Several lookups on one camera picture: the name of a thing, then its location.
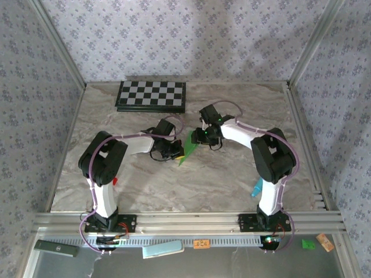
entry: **patterned wallpaper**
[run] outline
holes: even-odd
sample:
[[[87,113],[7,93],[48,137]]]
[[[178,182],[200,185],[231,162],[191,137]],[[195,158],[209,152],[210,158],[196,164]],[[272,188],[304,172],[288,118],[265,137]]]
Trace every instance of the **patterned wallpaper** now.
[[[26,0],[0,1],[0,277],[45,209],[79,90]]]
[[[86,82],[263,81],[289,79],[328,0],[42,2]]]
[[[371,2],[341,8],[297,86],[331,194],[371,277]]]

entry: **blue object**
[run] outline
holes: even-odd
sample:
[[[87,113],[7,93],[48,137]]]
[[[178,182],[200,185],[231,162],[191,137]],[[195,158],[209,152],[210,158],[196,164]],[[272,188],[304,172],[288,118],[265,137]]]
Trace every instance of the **blue object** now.
[[[251,196],[256,197],[261,192],[262,188],[263,188],[263,179],[259,178],[259,180],[257,181],[254,187],[253,192],[251,193]]]
[[[183,242],[181,240],[174,240],[172,242],[166,242],[151,246],[143,247],[143,259],[165,256],[184,251]]]

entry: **checkered board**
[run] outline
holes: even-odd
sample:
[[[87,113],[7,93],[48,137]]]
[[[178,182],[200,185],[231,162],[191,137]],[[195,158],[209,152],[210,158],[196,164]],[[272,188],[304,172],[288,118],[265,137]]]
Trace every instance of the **checkered board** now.
[[[183,82],[122,81],[117,111],[185,113],[186,84]]]

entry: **orange tag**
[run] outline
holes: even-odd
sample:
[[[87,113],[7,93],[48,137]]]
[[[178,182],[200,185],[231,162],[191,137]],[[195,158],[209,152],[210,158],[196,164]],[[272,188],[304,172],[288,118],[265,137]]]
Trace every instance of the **orange tag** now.
[[[324,233],[319,234],[318,236],[316,236],[316,238],[327,252],[330,252],[335,248],[335,246],[330,242],[330,240]]]
[[[196,239],[193,241],[193,248],[194,249],[210,248],[210,240],[209,239]]]

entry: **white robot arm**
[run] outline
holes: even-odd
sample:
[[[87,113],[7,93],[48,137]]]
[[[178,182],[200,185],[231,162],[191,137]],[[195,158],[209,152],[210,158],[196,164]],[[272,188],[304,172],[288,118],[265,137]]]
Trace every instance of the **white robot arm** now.
[[[235,119],[230,119],[220,126],[221,133],[225,139],[236,141],[249,149],[252,149],[251,142],[256,137],[260,137],[252,131],[247,131],[242,127],[237,126]],[[267,215],[273,215],[280,210],[278,203],[278,190],[280,182],[273,184],[263,179],[263,190],[259,201],[260,209]]]
[[[124,159],[128,159],[130,155],[136,153],[147,153],[152,150],[155,140],[152,137],[136,137],[121,139],[119,141],[124,142],[128,148],[126,149]],[[89,178],[87,181],[92,187],[92,182]],[[108,218],[115,213],[117,205],[114,199],[113,181],[104,186],[98,186],[94,182],[95,194],[97,196],[97,207],[96,213],[103,218]]]
[[[118,219],[118,208],[114,199],[113,181],[119,171],[123,159],[132,154],[158,151],[163,160],[184,156],[180,140],[175,140],[175,126],[166,119],[161,119],[157,127],[152,127],[132,136],[112,137],[101,131],[90,143],[80,157],[78,167],[86,177],[90,190],[93,192],[95,214],[94,222],[108,231],[115,228]],[[92,177],[89,176],[89,164],[93,153],[99,148],[92,163]]]
[[[192,133],[192,143],[206,144],[210,148],[215,145],[222,147],[222,139],[229,139],[253,151],[256,170],[263,179],[256,217],[263,229],[271,229],[272,223],[281,219],[282,181],[296,165],[295,155],[283,132],[273,128],[262,135],[262,129],[242,125],[233,116],[222,117],[213,105],[201,109],[200,114],[202,128]]]

